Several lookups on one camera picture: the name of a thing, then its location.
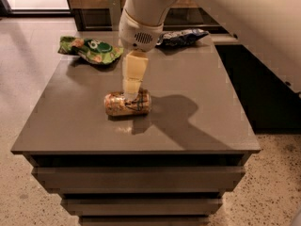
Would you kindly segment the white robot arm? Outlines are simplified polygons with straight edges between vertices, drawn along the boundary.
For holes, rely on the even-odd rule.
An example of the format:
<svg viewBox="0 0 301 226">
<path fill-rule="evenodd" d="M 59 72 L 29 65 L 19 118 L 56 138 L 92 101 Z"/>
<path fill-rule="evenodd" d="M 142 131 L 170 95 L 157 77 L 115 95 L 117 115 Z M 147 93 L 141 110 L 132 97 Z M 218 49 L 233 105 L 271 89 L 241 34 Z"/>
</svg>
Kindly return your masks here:
<svg viewBox="0 0 301 226">
<path fill-rule="evenodd" d="M 177 0 L 125 0 L 119 39 L 154 48 Z M 301 91 L 301 0 L 193 0 L 295 93 Z"/>
</svg>

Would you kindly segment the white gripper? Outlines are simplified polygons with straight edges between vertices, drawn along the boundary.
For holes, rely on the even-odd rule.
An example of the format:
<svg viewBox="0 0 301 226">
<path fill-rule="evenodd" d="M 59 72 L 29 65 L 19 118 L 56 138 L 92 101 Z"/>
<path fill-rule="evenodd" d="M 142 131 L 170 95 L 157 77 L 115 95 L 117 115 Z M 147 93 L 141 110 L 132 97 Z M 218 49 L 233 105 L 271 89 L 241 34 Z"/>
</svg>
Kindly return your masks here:
<svg viewBox="0 0 301 226">
<path fill-rule="evenodd" d="M 155 47 L 162 31 L 161 24 L 159 26 L 140 24 L 126 10 L 121 13 L 119 41 L 124 48 L 133 50 L 122 61 L 122 88 L 125 98 L 129 101 L 137 97 L 149 64 L 145 52 Z"/>
</svg>

